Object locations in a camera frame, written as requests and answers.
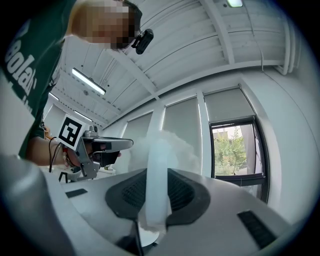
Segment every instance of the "roller blind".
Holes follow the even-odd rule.
[[[162,129],[176,134],[193,146],[196,156],[201,156],[201,128],[197,98],[167,107]]]
[[[138,138],[143,138],[147,135],[149,123],[151,120],[152,113],[138,117],[132,121],[129,121],[126,125],[123,139],[133,140],[133,144]],[[125,174],[128,172],[128,165],[130,161],[129,150],[121,151],[122,156],[118,157],[112,167],[116,170],[116,174]]]
[[[135,142],[138,138],[145,137],[149,128],[151,116],[152,113],[149,113],[129,121],[122,138],[131,139],[133,142]]]
[[[221,91],[204,96],[210,123],[254,115],[240,89]]]

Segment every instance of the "white cylindrical object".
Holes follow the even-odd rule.
[[[168,216],[168,157],[174,154],[164,139],[150,147],[146,173],[145,218],[149,227],[163,228]]]

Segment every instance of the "green t-shirt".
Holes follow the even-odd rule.
[[[19,152],[22,158],[30,139],[45,136],[41,127],[43,110],[53,88],[50,79],[59,62],[75,1],[57,0],[27,20],[1,61],[1,68],[8,82],[12,83],[13,91],[35,118]]]

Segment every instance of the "tree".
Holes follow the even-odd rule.
[[[244,138],[239,135],[239,127],[234,128],[231,139],[226,130],[218,132],[214,142],[215,175],[234,175],[240,168],[246,167]]]

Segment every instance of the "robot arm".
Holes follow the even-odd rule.
[[[83,175],[78,181],[96,178],[100,167],[114,164],[119,152],[134,144],[131,139],[100,137],[95,125],[87,125],[68,114],[63,119],[57,139],[75,151]],[[87,143],[92,144],[90,154],[85,147]],[[101,144],[105,145],[104,150],[101,150]]]

